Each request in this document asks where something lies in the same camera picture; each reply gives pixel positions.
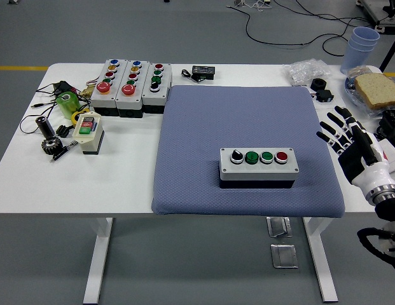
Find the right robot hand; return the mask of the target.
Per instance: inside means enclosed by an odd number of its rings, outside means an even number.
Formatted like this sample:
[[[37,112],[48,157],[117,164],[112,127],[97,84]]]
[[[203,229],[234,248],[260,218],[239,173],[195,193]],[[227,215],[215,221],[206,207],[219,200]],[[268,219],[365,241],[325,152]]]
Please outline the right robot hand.
[[[351,112],[339,106],[327,117],[340,128],[334,129],[322,121],[320,126],[329,132],[317,132],[338,155],[338,162],[350,184],[360,188],[367,200],[380,192],[395,193],[395,180],[389,173],[389,161],[374,134],[368,132]]]

